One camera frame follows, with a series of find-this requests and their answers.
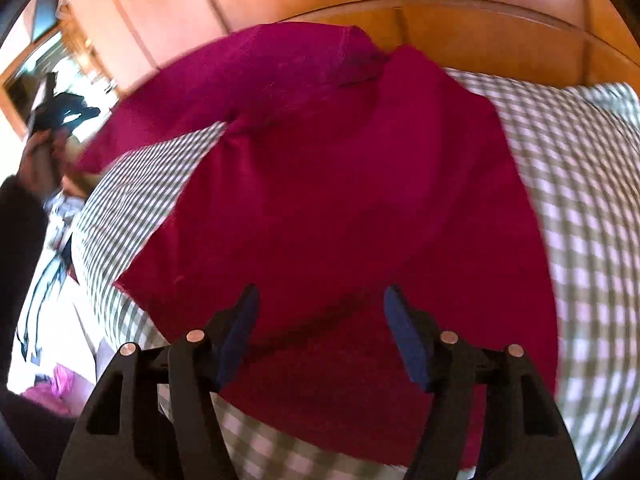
metal screw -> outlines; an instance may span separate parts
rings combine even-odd
[[[191,330],[187,334],[187,341],[189,343],[199,343],[204,339],[204,332],[202,330]]]
[[[120,353],[124,355],[124,357],[133,354],[136,351],[136,345],[134,343],[124,343],[120,347]]]
[[[458,342],[458,334],[451,330],[445,330],[440,334],[440,341],[448,345],[455,345]]]
[[[509,348],[507,350],[509,351],[509,354],[514,357],[522,357],[524,355],[524,348],[522,348],[522,346],[520,345],[509,345]]]

gingham fabric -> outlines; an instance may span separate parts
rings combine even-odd
[[[627,85],[559,90],[448,70],[495,105],[546,242],[558,306],[556,401],[591,479],[640,408],[640,105]],[[125,154],[89,198],[74,263],[108,341],[165,344],[147,314],[111,284],[171,211],[223,125]],[[168,389],[160,388],[168,409]],[[214,398],[240,478],[399,479],[291,438]]]

checkered pillow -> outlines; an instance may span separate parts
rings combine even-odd
[[[585,478],[602,468],[640,408],[640,105],[628,85],[555,88],[448,70],[495,105],[540,220],[558,305],[557,402]],[[92,194],[74,261],[110,343],[164,344],[112,283],[170,213],[224,125],[125,154]],[[168,389],[160,389],[168,409]],[[325,452],[214,405],[240,478],[399,479],[404,468]]]

